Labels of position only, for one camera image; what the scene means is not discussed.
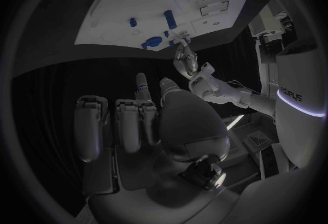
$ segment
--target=purple light strip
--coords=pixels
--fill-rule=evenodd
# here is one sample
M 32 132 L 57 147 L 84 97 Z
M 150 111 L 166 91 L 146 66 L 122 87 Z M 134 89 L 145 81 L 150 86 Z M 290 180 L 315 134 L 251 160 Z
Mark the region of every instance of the purple light strip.
M 277 95 L 278 95 L 278 97 L 279 97 L 282 101 L 284 101 L 285 103 L 287 103 L 287 104 L 290 105 L 291 107 L 293 107 L 293 108 L 299 110 L 300 112 L 303 112 L 303 113 L 308 114 L 308 115 L 310 115 L 310 116 L 317 116 L 317 117 L 323 117 L 323 116 L 326 115 L 325 113 L 323 113 L 323 114 L 313 113 L 313 112 L 309 112 L 309 111 L 306 111 L 306 110 L 304 110 L 304 109 L 302 109 L 302 108 L 297 107 L 296 105 L 290 103 L 288 100 L 286 100 L 285 98 L 283 98 L 283 96 L 279 93 L 279 90 L 277 91 Z

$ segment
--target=glowing light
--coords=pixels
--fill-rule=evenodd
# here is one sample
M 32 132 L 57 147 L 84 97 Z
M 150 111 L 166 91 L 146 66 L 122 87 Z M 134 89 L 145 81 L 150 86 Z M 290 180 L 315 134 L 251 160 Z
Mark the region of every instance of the glowing light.
M 290 105 L 291 107 L 293 107 L 293 108 L 299 110 L 300 112 L 303 112 L 303 113 L 308 114 L 308 115 L 310 115 L 310 116 L 318 116 L 318 117 L 323 117 L 323 116 L 325 116 L 325 113 L 323 113 L 323 114 L 313 113 L 313 112 L 310 112 L 310 111 L 306 111 L 306 110 L 304 110 L 304 109 L 302 109 L 302 108 L 299 108 L 298 106 L 296 106 L 296 105 L 290 103 L 288 100 L 286 100 L 285 98 L 283 98 L 283 96 L 279 93 L 279 90 L 277 91 L 277 95 L 278 95 L 278 97 L 279 97 L 282 101 L 284 101 L 285 103 L 287 103 L 287 104 Z
M 231 124 L 227 126 L 227 130 L 230 130 L 235 124 L 237 124 L 237 122 L 238 122 L 240 119 L 242 119 L 243 116 L 244 116 L 244 115 L 240 115 L 240 116 L 238 116 L 235 120 L 233 120 L 233 121 L 231 122 Z

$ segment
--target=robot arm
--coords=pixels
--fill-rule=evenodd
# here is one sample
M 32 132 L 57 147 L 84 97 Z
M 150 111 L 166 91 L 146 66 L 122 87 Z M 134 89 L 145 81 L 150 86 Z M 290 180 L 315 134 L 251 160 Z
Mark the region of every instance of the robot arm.
M 185 44 L 186 41 L 182 39 L 181 45 L 177 51 L 177 54 L 180 54 L 179 57 L 182 60 L 186 57 L 181 56 L 183 50 L 180 48 L 182 46 L 184 47 Z M 249 89 L 243 87 L 236 89 L 228 85 L 226 82 L 214 78 L 212 74 L 215 69 L 209 63 L 205 63 L 201 67 L 200 72 L 198 72 L 197 69 L 191 69 L 186 61 L 177 61 L 176 58 L 173 60 L 173 64 L 183 76 L 190 80 L 190 91 L 205 101 L 216 104 L 232 102 L 240 108 L 250 107 L 275 119 L 276 101 L 274 99 L 263 95 L 255 95 Z

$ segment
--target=white robotic hand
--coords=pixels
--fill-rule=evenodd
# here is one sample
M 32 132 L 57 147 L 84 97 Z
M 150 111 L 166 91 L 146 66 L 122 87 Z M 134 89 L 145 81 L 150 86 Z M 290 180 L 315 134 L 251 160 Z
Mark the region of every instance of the white robotic hand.
M 275 119 L 276 101 L 264 95 L 255 95 L 251 90 L 244 87 L 234 88 L 226 82 L 216 79 L 212 76 L 215 69 L 209 63 L 205 63 L 198 72 L 197 56 L 194 55 L 189 46 L 183 39 L 177 50 L 173 64 L 176 69 L 189 81 L 190 91 L 208 102 L 216 104 L 224 104 L 231 102 L 240 108 L 252 108 L 256 111 L 264 113 Z

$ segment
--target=vent grille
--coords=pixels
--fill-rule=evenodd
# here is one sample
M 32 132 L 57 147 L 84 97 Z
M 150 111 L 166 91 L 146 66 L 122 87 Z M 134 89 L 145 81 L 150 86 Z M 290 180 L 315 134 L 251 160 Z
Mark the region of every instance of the vent grille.
M 261 131 L 256 131 L 251 135 L 248 135 L 248 137 L 256 146 L 260 146 L 268 141 L 268 137 L 264 135 Z

